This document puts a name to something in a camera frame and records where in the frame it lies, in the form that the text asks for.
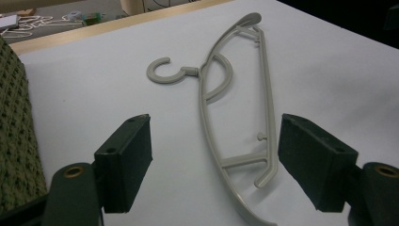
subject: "green knit fabric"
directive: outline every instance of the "green knit fabric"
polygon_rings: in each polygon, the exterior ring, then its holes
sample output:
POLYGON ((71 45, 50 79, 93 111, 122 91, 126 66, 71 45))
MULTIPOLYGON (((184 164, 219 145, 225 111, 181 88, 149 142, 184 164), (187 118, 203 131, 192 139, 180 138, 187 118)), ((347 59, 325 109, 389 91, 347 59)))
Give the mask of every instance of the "green knit fabric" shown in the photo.
POLYGON ((0 37, 0 214, 44 194, 24 64, 0 37))

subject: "white cable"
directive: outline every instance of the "white cable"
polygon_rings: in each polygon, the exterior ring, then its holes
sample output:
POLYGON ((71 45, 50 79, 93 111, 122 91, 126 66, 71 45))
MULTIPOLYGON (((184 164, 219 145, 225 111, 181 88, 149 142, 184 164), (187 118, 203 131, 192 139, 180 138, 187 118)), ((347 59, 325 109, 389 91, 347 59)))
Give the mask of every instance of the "white cable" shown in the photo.
POLYGON ((33 32, 26 32, 41 26, 66 26, 66 25, 80 25, 82 21, 76 20, 74 23, 69 23, 72 20, 68 15, 61 17, 61 20, 53 20, 52 16, 25 16, 19 17, 18 28, 6 29, 0 35, 5 39, 19 39, 26 38, 33 35, 33 32), (17 34, 16 36, 8 36, 7 34, 17 34))

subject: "white surface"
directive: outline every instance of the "white surface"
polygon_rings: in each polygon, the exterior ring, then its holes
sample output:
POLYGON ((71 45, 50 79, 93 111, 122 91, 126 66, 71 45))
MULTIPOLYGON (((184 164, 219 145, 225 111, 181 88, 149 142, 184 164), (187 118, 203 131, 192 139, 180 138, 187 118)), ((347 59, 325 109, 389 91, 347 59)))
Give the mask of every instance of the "white surface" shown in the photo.
POLYGON ((18 26, 17 15, 0 18, 0 30, 5 30, 7 28, 13 28, 16 26, 18 26))
MULTIPOLYGON (((359 151, 359 166, 379 161, 398 167, 399 51, 276 1, 236 0, 22 55, 47 182, 70 163, 92 162, 123 121, 149 113, 154 160, 131 212, 105 215, 105 225, 246 225, 205 143, 198 80, 165 86, 145 73, 165 56, 172 64, 159 73, 198 67, 217 38, 252 11, 263 15, 277 133, 280 115, 296 114, 359 151)), ((237 37, 222 54, 234 78, 210 105, 219 145, 225 156, 255 152, 262 148, 256 135, 264 130, 258 49, 237 37)), ((257 169, 235 169, 232 176, 259 216, 287 226, 347 224, 348 206, 343 214, 315 211, 283 166, 272 184, 256 190, 257 169)))

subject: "hanger hook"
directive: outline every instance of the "hanger hook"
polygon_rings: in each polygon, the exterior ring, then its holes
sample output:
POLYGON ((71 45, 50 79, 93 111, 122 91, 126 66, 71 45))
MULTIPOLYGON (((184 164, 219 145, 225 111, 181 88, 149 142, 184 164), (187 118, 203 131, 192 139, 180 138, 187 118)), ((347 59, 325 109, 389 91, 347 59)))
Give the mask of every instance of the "hanger hook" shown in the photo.
POLYGON ((161 64, 167 64, 170 62, 169 57, 163 57, 156 59, 153 61, 149 67, 147 68, 147 76, 150 78, 152 82, 156 83, 175 83, 186 75, 190 76, 198 76, 199 74, 199 69, 198 68, 192 68, 192 67, 181 67, 178 73, 173 74, 171 76, 159 76, 158 74, 155 73, 155 69, 160 66, 161 64))

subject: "screw hole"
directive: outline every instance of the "screw hole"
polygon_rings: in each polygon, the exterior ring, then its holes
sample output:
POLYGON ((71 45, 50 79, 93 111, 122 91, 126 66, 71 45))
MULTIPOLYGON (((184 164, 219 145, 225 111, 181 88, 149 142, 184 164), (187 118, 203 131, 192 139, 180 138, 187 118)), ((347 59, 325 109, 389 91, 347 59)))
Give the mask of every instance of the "screw hole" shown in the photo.
POLYGON ((83 171, 84 171, 83 167, 72 167, 72 168, 65 170, 64 177, 74 178, 74 177, 81 175, 83 173, 83 171))
POLYGON ((379 174, 381 174, 383 176, 392 177, 392 178, 399 178, 398 171, 395 170, 395 169, 392 169, 390 167, 378 166, 378 167, 375 168, 375 170, 377 172, 379 172, 379 174))

